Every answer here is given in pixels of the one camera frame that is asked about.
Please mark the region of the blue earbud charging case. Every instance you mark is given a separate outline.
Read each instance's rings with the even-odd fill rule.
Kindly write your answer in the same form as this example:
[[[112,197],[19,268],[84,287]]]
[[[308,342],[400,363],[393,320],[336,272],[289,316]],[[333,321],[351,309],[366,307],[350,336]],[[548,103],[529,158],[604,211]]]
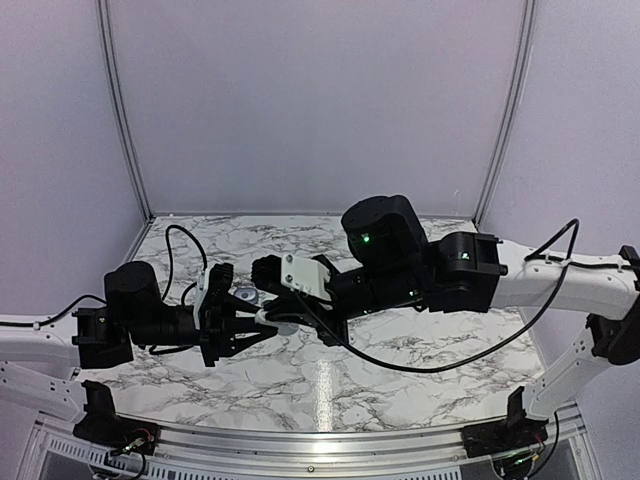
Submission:
[[[260,293],[254,287],[241,286],[234,291],[234,296],[253,305],[260,302]]]

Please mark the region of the white earbud charging case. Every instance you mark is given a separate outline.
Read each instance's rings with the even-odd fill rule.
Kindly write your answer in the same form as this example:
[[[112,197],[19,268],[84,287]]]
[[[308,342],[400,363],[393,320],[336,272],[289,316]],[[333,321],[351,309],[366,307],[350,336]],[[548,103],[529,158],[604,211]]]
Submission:
[[[299,331],[299,326],[290,322],[282,322],[282,321],[270,321],[266,319],[266,311],[259,310],[255,316],[254,320],[257,324],[273,327],[277,329],[277,334],[280,336],[292,336]]]

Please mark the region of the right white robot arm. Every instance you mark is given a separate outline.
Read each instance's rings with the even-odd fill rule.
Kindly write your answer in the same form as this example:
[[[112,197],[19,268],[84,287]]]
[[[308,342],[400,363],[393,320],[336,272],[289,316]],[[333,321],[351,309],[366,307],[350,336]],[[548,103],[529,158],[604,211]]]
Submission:
[[[631,248],[611,256],[554,252],[488,234],[452,232],[428,239],[409,200],[374,196],[350,207],[342,228],[353,270],[294,254],[254,261],[255,286],[273,295],[269,320],[313,327],[329,345],[349,346],[350,319],[396,308],[485,313],[533,307],[583,312],[585,332],[543,375],[508,400],[495,438],[515,448],[534,422],[548,420],[606,369],[639,357],[639,259]]]

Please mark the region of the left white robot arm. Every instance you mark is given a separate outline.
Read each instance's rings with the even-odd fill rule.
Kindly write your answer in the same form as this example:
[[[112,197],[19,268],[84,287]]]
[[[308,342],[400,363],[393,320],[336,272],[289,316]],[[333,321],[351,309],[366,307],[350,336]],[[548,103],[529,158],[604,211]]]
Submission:
[[[154,268],[128,262],[104,277],[99,307],[73,302],[51,318],[1,323],[1,397],[88,428],[106,445],[125,438],[126,423],[110,389],[30,369],[47,363],[67,370],[111,369],[132,361],[134,347],[178,353],[199,348],[206,366],[274,337],[278,330],[257,319],[257,306],[230,294],[233,267],[216,265],[203,277],[192,306],[161,297]]]

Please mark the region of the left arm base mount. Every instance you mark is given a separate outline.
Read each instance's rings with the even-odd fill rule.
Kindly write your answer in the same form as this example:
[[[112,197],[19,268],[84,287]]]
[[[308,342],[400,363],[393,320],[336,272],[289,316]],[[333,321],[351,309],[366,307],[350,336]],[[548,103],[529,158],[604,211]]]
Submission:
[[[73,427],[73,435],[109,449],[104,464],[117,457],[137,454],[140,466],[134,474],[107,475],[97,472],[100,479],[141,479],[146,473],[148,458],[155,452],[160,426],[118,415],[107,417],[87,415]]]

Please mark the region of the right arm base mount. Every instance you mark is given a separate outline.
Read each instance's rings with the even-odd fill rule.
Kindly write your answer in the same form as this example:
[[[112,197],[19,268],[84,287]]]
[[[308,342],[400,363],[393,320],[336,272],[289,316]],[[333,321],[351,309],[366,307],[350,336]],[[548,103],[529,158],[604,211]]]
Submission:
[[[560,419],[507,419],[462,428],[463,448],[469,459],[488,456],[494,479],[534,479],[555,455],[560,443]]]

